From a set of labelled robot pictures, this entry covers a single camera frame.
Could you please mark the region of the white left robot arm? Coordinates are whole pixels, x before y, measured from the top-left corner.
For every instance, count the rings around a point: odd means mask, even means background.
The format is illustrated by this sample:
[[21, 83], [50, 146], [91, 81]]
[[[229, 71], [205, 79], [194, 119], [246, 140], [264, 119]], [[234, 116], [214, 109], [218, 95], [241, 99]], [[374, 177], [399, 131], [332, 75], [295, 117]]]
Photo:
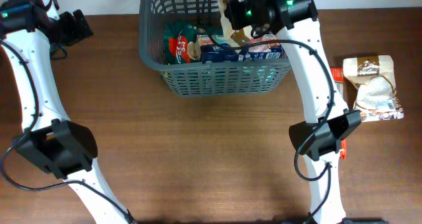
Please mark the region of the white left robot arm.
[[72, 188], [96, 223], [134, 223], [102, 175], [91, 130], [67, 115], [51, 68], [57, 51], [91, 35], [83, 13], [61, 12], [57, 0], [1, 0], [1, 48], [22, 109], [11, 150]]

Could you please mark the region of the grey plastic basket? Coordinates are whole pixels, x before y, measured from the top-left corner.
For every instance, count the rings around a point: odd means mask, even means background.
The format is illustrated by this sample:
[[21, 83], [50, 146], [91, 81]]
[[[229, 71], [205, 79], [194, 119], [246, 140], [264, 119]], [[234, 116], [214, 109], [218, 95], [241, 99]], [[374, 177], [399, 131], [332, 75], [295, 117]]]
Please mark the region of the grey plastic basket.
[[[167, 64], [164, 56], [167, 23], [184, 20], [222, 30], [220, 17], [217, 0], [140, 0], [139, 56], [147, 67], [160, 73], [169, 89], [179, 96], [256, 94], [273, 90], [290, 71], [286, 53], [279, 59]], [[231, 47], [223, 33], [206, 35], [215, 45], [228, 51], [278, 43], [272, 32], [239, 47]]]

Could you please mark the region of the colourful tissue multipack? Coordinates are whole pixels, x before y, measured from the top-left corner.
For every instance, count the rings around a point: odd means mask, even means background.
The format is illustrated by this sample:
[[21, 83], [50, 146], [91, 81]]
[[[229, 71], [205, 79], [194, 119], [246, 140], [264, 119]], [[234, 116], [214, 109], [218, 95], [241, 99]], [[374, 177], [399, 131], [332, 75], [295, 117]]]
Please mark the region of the colourful tissue multipack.
[[279, 59], [285, 52], [280, 43], [271, 43], [250, 47], [247, 50], [228, 51], [215, 45], [207, 35], [199, 35], [195, 52], [202, 63], [220, 63], [224, 61], [246, 61], [257, 59]]

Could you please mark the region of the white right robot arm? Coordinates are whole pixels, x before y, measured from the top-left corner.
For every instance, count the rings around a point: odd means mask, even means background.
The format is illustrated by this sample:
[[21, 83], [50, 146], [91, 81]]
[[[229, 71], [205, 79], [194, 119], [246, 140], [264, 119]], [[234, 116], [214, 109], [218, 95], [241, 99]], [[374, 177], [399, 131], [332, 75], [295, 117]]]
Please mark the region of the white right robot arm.
[[345, 223], [338, 165], [342, 141], [360, 124], [339, 93], [324, 52], [314, 0], [230, 0], [225, 15], [235, 30], [269, 25], [291, 63], [305, 120], [289, 128], [298, 176], [309, 182], [307, 223]]

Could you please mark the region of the red spaghetti packet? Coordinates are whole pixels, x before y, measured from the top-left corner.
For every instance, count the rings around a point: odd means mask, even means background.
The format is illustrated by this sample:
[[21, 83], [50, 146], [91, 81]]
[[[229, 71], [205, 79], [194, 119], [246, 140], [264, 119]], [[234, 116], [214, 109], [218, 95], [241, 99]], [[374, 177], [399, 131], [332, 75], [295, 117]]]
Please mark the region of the red spaghetti packet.
[[[331, 68], [331, 73], [334, 79], [334, 83], [337, 86], [337, 89], [340, 95], [344, 96], [344, 75], [343, 69], [341, 68]], [[346, 159], [347, 156], [347, 140], [342, 140], [342, 148], [340, 149], [340, 158]]]

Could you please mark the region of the green coffee bag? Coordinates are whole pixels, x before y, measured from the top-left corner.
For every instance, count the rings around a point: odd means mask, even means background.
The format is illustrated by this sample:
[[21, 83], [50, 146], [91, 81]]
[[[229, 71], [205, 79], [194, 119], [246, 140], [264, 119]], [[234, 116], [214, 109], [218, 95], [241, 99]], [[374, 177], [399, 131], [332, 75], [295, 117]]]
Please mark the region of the green coffee bag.
[[198, 35], [222, 34], [221, 29], [203, 24], [193, 24], [184, 20], [169, 22], [164, 30], [164, 56], [167, 64], [177, 65], [199, 62], [196, 52]]

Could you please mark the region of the beige brown snack bag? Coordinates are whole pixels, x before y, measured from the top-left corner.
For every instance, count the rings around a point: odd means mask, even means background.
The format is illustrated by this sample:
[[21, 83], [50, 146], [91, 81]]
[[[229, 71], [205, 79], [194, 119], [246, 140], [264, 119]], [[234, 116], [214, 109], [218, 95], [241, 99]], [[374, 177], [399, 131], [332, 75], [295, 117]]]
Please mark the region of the beige brown snack bag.
[[259, 38], [259, 34], [253, 33], [252, 26], [246, 26], [241, 30], [234, 30], [231, 22], [229, 21], [228, 14], [225, 10], [229, 7], [231, 0], [217, 0], [218, 8], [220, 10], [220, 23], [222, 25], [224, 39], [231, 47], [245, 46], [248, 43], [253, 43]]
[[357, 89], [353, 109], [363, 122], [389, 121], [404, 117], [396, 97], [394, 62], [389, 55], [347, 58], [344, 76]]

